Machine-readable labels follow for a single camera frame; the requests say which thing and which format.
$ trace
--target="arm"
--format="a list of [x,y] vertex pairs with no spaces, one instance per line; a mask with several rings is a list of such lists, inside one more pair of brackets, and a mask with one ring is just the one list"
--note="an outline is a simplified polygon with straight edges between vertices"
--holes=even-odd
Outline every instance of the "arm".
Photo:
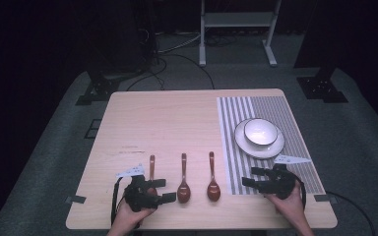
[[313,236],[314,233],[303,211],[299,190],[300,184],[296,181],[292,193],[285,200],[279,199],[276,195],[266,194],[264,196],[275,205],[276,209],[289,221],[299,235]]
[[141,211],[134,212],[125,201],[122,201],[107,236],[127,235],[134,229],[137,223],[142,222],[144,218],[155,211],[155,208],[142,208]]

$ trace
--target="wooden spoon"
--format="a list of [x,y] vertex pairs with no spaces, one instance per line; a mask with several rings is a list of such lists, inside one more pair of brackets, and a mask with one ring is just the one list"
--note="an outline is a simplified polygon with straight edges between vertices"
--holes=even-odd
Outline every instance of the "wooden spoon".
[[186,183],[186,153],[182,153],[182,183],[177,188],[177,200],[181,204],[185,204],[190,199],[190,189]]
[[218,186],[215,180],[215,173],[214,173],[214,152],[210,151],[210,165],[211,165],[211,183],[208,186],[208,198],[211,201],[216,202],[221,196],[220,186]]
[[[155,161],[156,157],[154,155],[150,156],[150,180],[154,181],[155,180]],[[153,195],[157,195],[158,191],[156,188],[153,188],[153,191],[151,192]]]

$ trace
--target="striped placemat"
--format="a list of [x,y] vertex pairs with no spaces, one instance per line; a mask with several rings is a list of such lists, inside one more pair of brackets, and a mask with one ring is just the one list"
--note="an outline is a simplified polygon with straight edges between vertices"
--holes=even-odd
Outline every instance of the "striped placemat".
[[[235,127],[245,119],[263,118],[271,121],[282,130],[284,135],[285,142],[281,154],[311,159],[283,96],[218,97],[217,103],[226,182],[231,194],[258,194],[257,190],[244,187],[241,184],[241,177],[265,180],[265,177],[251,175],[251,167],[271,169],[274,165],[273,158],[252,158],[236,144]],[[324,193],[312,162],[289,164],[287,169],[301,178],[308,194]]]

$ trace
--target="white plate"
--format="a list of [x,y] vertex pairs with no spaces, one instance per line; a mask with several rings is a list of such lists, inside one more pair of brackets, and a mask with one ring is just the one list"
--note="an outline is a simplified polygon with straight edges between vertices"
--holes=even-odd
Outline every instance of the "white plate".
[[238,146],[247,154],[257,158],[270,158],[281,153],[282,149],[284,149],[284,134],[277,126],[275,127],[278,130],[278,138],[271,145],[259,146],[253,145],[251,142],[247,141],[244,135],[244,127],[250,120],[251,119],[246,119],[241,121],[235,128],[234,136]]

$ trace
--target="white metal stand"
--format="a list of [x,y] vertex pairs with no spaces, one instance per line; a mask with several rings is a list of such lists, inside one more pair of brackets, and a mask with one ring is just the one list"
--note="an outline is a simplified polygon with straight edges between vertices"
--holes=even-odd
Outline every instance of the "white metal stand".
[[267,39],[263,40],[263,46],[269,59],[270,66],[276,67],[275,55],[270,46],[273,33],[278,20],[279,9],[282,0],[277,0],[273,12],[253,13],[205,13],[205,0],[201,6],[201,43],[199,44],[199,65],[206,66],[205,52],[205,28],[228,28],[228,27],[269,27]]

